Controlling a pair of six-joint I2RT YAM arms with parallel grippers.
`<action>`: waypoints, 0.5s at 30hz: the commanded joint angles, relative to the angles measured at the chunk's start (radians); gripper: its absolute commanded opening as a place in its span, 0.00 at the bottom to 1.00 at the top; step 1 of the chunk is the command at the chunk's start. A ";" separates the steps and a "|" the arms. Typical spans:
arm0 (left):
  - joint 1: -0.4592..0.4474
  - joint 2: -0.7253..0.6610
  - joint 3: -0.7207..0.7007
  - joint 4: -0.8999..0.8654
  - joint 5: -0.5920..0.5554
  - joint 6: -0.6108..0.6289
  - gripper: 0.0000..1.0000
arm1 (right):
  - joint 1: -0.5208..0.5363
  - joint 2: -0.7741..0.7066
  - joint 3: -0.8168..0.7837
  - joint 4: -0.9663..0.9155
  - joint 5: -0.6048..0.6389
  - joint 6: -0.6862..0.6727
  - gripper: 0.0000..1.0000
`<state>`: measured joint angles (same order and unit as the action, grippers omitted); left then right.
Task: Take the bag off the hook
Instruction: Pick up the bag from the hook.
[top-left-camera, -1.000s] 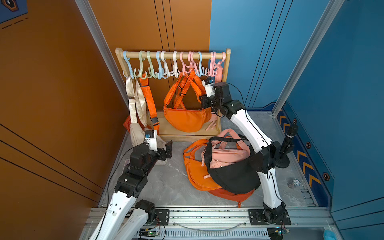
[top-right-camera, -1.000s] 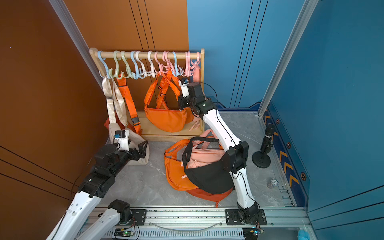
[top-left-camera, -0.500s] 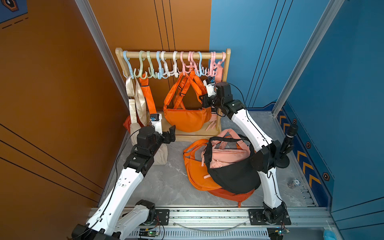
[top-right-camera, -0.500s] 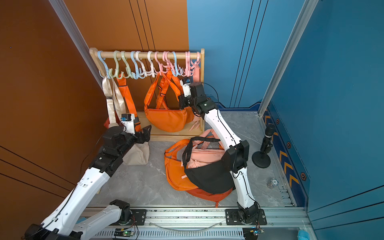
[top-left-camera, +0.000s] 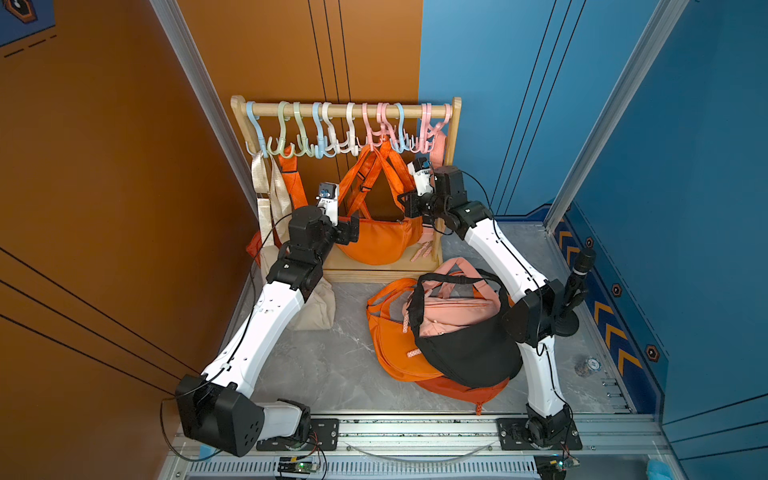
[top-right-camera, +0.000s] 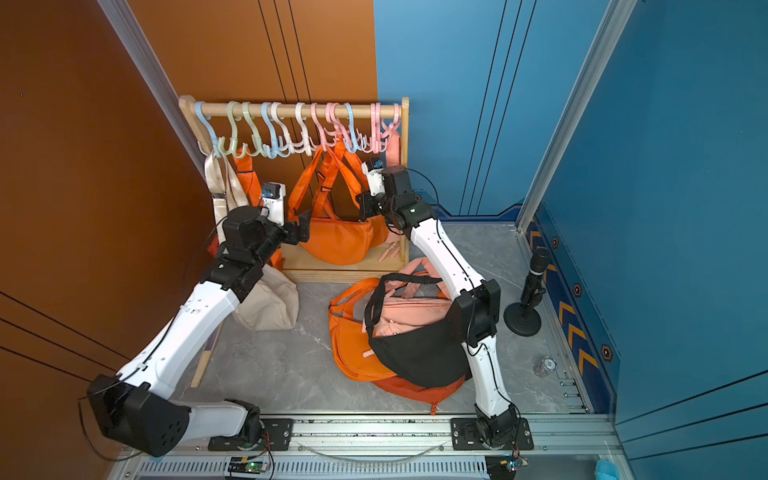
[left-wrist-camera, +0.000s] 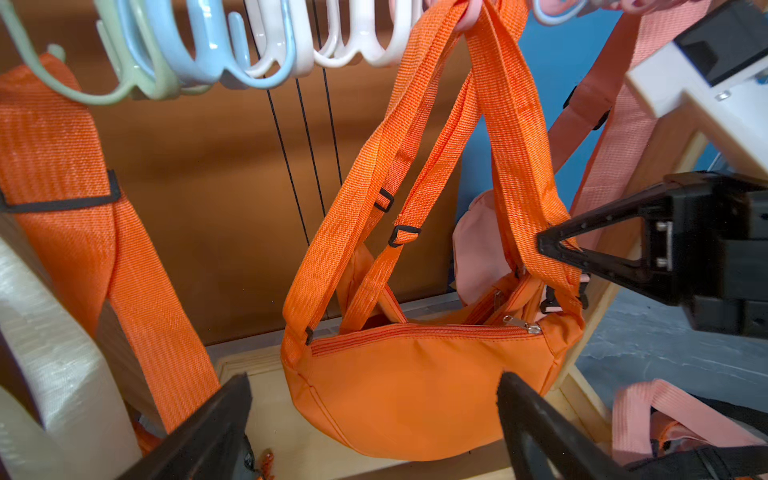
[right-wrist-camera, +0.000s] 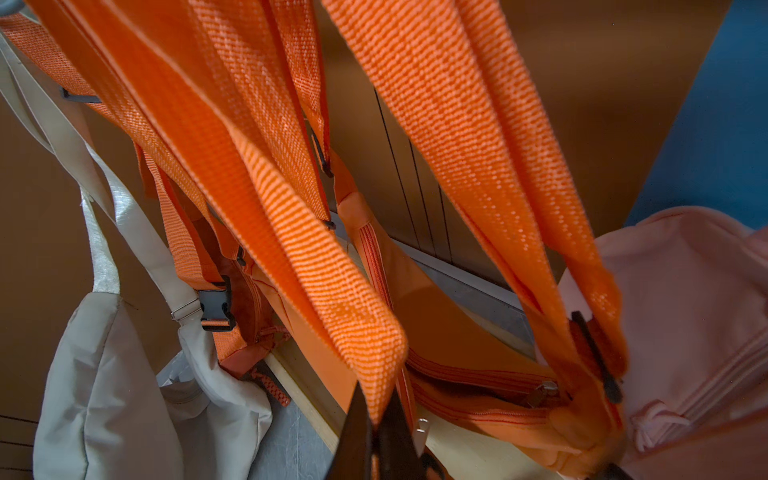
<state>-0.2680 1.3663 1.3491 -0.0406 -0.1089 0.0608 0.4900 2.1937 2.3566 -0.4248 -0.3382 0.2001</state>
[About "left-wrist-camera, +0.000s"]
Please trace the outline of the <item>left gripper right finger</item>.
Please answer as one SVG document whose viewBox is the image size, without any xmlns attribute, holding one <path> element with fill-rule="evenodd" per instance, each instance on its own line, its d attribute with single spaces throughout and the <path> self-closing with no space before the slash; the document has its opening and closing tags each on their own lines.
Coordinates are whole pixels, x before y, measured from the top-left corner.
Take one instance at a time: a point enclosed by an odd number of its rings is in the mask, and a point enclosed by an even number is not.
<svg viewBox="0 0 768 480">
<path fill-rule="evenodd" d="M 502 374 L 497 407 L 517 479 L 630 477 L 517 374 Z"/>
</svg>

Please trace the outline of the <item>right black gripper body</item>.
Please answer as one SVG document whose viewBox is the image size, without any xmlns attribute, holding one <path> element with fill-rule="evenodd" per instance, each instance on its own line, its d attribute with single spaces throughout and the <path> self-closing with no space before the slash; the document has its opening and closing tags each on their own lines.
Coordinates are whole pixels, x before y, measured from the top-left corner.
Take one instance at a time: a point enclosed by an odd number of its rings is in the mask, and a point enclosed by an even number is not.
<svg viewBox="0 0 768 480">
<path fill-rule="evenodd" d="M 688 172 L 662 186 L 643 240 L 643 294 L 682 307 L 695 330 L 766 337 L 766 181 Z"/>
</svg>

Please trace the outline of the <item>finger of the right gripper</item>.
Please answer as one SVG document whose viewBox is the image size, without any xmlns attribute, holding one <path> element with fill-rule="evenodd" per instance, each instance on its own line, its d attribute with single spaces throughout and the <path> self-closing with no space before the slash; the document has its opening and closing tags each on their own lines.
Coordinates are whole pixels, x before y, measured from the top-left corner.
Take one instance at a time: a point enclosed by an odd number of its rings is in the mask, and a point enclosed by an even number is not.
<svg viewBox="0 0 768 480">
<path fill-rule="evenodd" d="M 609 280 L 640 294 L 673 294 L 672 230 L 658 232 L 655 225 L 674 219 L 674 183 L 660 183 L 627 198 L 611 202 L 553 226 L 536 237 L 539 253 L 585 273 Z M 614 224 L 639 218 L 641 256 L 630 260 L 581 247 L 567 241 Z"/>
</svg>

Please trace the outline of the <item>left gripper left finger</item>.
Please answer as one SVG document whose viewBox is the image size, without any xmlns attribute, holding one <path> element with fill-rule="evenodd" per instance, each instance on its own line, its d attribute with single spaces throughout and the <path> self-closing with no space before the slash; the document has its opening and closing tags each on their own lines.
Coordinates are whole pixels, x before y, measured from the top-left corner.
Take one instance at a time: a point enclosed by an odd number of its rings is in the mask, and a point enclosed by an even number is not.
<svg viewBox="0 0 768 480">
<path fill-rule="evenodd" d="M 254 454 L 245 434 L 252 404 L 246 375 L 223 387 L 123 479 L 252 479 Z"/>
</svg>

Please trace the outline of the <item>orange bag with black strap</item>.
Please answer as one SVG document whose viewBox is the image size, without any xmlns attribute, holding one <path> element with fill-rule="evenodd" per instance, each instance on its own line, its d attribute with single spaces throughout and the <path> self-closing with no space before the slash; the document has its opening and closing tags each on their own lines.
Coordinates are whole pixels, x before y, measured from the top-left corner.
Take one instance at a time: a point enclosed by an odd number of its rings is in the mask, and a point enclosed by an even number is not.
<svg viewBox="0 0 768 480">
<path fill-rule="evenodd" d="M 701 447 L 623 466 L 643 479 L 765 479 L 765 447 Z"/>
</svg>

